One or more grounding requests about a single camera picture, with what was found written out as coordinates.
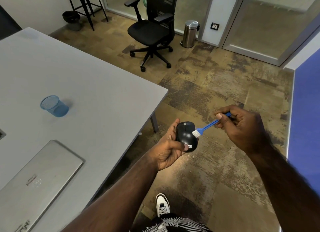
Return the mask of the person's left hand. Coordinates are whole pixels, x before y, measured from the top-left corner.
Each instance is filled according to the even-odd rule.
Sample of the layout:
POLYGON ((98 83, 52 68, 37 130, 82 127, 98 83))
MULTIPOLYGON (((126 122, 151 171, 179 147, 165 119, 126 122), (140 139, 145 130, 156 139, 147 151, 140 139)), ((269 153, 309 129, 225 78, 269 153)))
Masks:
POLYGON ((185 151, 170 149, 169 140, 176 141, 176 127, 180 123, 177 118, 169 127, 166 134, 147 153, 148 160, 154 165, 157 171, 170 167, 185 151))

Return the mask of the person's right hand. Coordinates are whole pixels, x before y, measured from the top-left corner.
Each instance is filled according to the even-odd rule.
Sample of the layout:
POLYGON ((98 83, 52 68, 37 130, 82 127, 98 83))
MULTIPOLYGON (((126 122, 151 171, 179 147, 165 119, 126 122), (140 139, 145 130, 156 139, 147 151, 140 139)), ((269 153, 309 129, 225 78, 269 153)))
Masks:
POLYGON ((260 154, 272 148, 261 116, 254 112, 249 112, 236 105, 222 107, 214 112, 236 114, 236 126, 217 126, 223 129, 229 139, 249 157, 260 154))

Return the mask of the black computer mouse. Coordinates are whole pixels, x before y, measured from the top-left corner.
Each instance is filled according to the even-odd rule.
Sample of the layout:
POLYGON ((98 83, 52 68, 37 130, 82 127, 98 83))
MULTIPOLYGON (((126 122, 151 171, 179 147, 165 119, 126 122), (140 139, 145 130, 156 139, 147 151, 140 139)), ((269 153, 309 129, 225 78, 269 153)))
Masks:
POLYGON ((190 121, 181 122, 176 127, 176 141, 188 145, 186 152, 193 152, 197 149, 198 138, 192 133, 195 129, 194 123, 190 121))

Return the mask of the blue cleaning brush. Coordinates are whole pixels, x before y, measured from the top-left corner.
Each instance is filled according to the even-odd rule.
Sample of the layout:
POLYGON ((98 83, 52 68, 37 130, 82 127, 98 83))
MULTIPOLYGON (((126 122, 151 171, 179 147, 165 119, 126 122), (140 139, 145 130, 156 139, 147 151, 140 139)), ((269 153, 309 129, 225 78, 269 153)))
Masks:
POLYGON ((216 119, 215 121, 211 122, 210 124, 206 125, 205 127, 203 128, 196 128, 192 134, 194 135, 194 137, 198 138, 200 136, 203 135, 204 131, 206 131, 207 129, 209 129, 210 127, 216 125, 217 123, 219 122, 218 119, 216 119))

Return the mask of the person's right forearm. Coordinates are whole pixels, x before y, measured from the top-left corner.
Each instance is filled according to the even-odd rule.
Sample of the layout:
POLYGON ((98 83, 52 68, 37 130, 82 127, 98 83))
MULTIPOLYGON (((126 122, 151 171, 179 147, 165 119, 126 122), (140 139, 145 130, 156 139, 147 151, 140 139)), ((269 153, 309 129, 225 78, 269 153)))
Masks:
POLYGON ((320 232, 320 197, 267 139, 250 138, 246 154, 265 186, 283 232, 320 232))

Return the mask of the person's left forearm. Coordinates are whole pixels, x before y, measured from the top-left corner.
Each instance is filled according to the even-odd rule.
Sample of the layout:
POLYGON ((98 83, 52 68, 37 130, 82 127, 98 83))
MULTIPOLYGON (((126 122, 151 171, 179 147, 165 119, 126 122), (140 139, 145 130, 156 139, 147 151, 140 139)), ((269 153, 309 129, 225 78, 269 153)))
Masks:
POLYGON ((159 171, 156 154, 150 149, 61 232, 128 232, 159 171))

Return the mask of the grey table leg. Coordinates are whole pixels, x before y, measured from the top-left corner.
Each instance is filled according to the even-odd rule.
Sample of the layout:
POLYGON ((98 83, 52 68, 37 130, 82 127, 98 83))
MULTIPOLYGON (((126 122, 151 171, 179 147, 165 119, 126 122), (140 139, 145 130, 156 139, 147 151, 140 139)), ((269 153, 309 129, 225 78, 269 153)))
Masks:
POLYGON ((159 130, 159 126, 158 126, 158 121, 157 121, 155 112, 151 115, 150 121, 151 121, 151 125, 154 133, 157 133, 159 130))

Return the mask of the white sneaker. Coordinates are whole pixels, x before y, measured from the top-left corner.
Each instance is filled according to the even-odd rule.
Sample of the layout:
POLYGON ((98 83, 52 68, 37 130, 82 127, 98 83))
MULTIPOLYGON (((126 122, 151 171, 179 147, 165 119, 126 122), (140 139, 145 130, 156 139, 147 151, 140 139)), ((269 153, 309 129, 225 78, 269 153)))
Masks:
POLYGON ((170 214, 170 204, 167 197, 163 193, 159 193, 155 198, 157 216, 160 218, 162 215, 170 214))

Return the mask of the black white patterned shorts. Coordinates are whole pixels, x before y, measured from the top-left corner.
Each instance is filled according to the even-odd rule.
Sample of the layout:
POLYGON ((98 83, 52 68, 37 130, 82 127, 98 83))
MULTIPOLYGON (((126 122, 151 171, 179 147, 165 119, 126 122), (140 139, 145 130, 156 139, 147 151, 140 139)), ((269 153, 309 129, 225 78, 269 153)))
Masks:
POLYGON ((180 217, 174 213, 156 216, 143 225, 139 232, 213 232, 205 224, 180 217))

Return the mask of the steel pedal bin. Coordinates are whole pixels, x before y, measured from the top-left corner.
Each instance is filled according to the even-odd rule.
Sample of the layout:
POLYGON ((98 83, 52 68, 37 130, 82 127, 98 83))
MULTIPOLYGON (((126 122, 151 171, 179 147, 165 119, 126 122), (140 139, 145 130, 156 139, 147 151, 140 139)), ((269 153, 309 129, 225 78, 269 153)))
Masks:
POLYGON ((183 39, 180 44, 184 48, 194 47, 196 40, 196 34, 200 29, 200 24, 195 20, 188 20, 185 22, 185 28, 183 33, 183 39))

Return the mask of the glass door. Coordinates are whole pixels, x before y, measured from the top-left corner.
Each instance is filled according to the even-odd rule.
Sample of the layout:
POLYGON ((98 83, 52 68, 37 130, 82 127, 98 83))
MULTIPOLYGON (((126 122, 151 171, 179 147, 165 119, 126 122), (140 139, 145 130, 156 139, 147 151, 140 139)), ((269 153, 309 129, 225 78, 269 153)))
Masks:
POLYGON ((222 48, 282 66, 319 27, 320 0, 237 0, 222 48))

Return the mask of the black office chair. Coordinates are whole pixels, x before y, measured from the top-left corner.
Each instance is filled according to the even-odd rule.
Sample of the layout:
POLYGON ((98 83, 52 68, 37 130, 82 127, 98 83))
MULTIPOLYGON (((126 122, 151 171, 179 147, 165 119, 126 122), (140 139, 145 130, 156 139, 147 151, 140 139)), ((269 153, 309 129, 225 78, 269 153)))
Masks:
POLYGON ((146 52, 140 64, 141 72, 145 72, 144 64, 148 58, 157 56, 166 63, 166 68, 171 68, 171 64, 158 52, 168 49, 173 52, 170 43, 175 37, 174 15, 177 0, 146 0, 147 19, 142 19, 138 3, 140 0, 128 0, 124 3, 126 7, 133 7, 138 21, 132 24, 127 32, 137 42, 146 46, 130 50, 130 56, 135 57, 136 52, 146 52))

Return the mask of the blue mesh cup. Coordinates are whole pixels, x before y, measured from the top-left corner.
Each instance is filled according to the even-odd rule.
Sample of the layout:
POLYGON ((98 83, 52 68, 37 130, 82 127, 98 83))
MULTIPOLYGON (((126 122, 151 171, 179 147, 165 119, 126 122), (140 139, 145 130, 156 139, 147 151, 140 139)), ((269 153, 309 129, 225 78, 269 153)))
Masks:
POLYGON ((40 107, 41 109, 46 110, 47 112, 52 114, 54 117, 63 117, 69 111, 69 107, 64 104, 56 95, 45 97, 41 101, 40 107))

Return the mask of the silver laptop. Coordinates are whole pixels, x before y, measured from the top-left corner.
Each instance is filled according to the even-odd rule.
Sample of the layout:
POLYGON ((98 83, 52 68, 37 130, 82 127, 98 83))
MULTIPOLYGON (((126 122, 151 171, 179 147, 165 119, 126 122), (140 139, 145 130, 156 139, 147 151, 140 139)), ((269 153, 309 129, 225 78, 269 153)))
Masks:
POLYGON ((0 190, 0 232, 30 232, 83 163, 50 140, 0 190))

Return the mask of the black waste basket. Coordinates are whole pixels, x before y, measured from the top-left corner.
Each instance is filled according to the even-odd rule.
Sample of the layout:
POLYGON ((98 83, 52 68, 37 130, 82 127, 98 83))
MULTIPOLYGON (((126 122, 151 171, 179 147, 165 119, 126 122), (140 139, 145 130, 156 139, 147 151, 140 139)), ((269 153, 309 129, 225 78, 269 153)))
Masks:
POLYGON ((62 14, 64 21, 67 23, 67 27, 71 31, 80 31, 80 15, 76 11, 65 11, 62 14))

